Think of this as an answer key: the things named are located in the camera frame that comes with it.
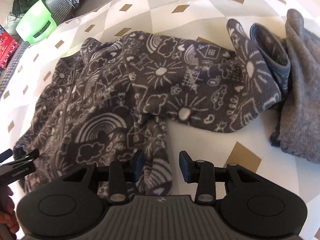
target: round black knob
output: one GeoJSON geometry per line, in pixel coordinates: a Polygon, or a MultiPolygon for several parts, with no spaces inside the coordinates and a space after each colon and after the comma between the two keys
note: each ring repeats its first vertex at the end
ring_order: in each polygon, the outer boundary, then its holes
{"type": "Polygon", "coordinates": [[[22,198],[17,217],[25,234],[66,239],[95,226],[103,211],[102,200],[88,187],[58,180],[22,198]]]}
{"type": "Polygon", "coordinates": [[[257,215],[273,217],[284,210],[284,203],[274,196],[262,195],[249,199],[248,208],[257,215]]]}
{"type": "Polygon", "coordinates": [[[50,217],[61,217],[75,210],[77,202],[67,195],[52,195],[44,198],[39,203],[39,210],[50,217]]]}
{"type": "Polygon", "coordinates": [[[242,183],[221,201],[220,214],[235,230],[257,238],[298,234],[307,207],[294,193],[272,183],[242,183]]]}

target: zipper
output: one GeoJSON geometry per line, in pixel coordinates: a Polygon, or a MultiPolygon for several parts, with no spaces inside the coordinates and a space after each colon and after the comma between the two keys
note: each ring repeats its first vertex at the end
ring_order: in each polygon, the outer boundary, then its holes
{"type": "Polygon", "coordinates": [[[75,77],[76,77],[76,67],[77,66],[78,66],[78,62],[74,65],[74,67],[73,67],[73,69],[71,70],[71,73],[70,73],[71,74],[71,85],[70,85],[70,90],[69,90],[69,93],[68,93],[68,96],[67,96],[66,105],[64,106],[63,111],[62,111],[60,139],[59,139],[59,142],[58,142],[57,149],[53,152],[53,154],[51,156],[51,168],[52,168],[52,172],[53,172],[55,178],[59,177],[58,169],[57,169],[57,165],[56,165],[56,156],[57,156],[57,153],[59,151],[59,148],[60,148],[60,145],[62,143],[63,136],[64,136],[64,128],[65,128],[65,123],[66,123],[67,108],[68,108],[68,103],[69,103],[69,100],[71,98],[73,87],[74,87],[75,81],[76,81],[75,77]]]}

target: ribbed gray panel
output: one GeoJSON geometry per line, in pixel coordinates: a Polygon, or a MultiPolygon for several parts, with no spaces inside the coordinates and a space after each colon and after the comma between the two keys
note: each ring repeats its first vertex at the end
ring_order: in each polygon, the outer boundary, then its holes
{"type": "MultiPolygon", "coordinates": [[[[249,240],[229,227],[214,208],[194,204],[190,196],[135,196],[113,206],[91,231],[72,240],[249,240]]],[[[297,236],[288,240],[299,240],[297,236]]],[[[36,240],[25,236],[23,240],[36,240]]]]}

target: bed sheet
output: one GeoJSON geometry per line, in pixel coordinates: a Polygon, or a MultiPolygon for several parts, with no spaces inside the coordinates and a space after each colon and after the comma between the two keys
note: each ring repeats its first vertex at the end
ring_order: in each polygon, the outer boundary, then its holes
{"type": "MultiPolygon", "coordinates": [[[[143,30],[178,38],[214,42],[232,49],[226,30],[237,19],[247,35],[255,22],[285,38],[289,8],[305,18],[305,27],[320,36],[320,0],[112,0],[102,7],[61,24],[47,39],[29,47],[0,99],[0,150],[12,148],[28,129],[36,101],[50,84],[60,57],[77,52],[82,42],[94,37],[101,42],[117,40],[143,30]]],[[[273,110],[262,113],[248,126],[232,134],[218,134],[168,121],[168,153],[173,169],[173,194],[194,195],[196,185],[183,183],[178,153],[186,150],[194,159],[223,166],[238,141],[262,159],[257,173],[298,194],[307,204],[308,218],[300,234],[315,239],[320,227],[320,165],[282,153],[271,147],[269,136],[277,122],[273,110]]],[[[22,191],[14,187],[15,202],[22,191]]],[[[217,187],[217,196],[224,195],[217,187]]]]}

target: black clip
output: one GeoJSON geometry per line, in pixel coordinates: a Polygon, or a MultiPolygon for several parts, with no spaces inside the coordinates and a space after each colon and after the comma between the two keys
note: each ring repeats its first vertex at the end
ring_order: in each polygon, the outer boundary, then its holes
{"type": "Polygon", "coordinates": [[[138,150],[131,160],[121,159],[110,164],[109,168],[109,197],[113,205],[128,202],[126,182],[137,182],[144,165],[144,154],[138,150]]]}
{"type": "MultiPolygon", "coordinates": [[[[6,150],[4,153],[10,153],[11,150],[6,150]]],[[[9,185],[18,179],[36,171],[33,161],[39,157],[39,150],[35,149],[23,158],[3,164],[0,166],[0,185],[9,185]]]]}
{"type": "Polygon", "coordinates": [[[214,165],[203,160],[193,161],[186,151],[180,152],[179,165],[185,182],[198,183],[195,202],[214,205],[216,201],[214,165]]]}

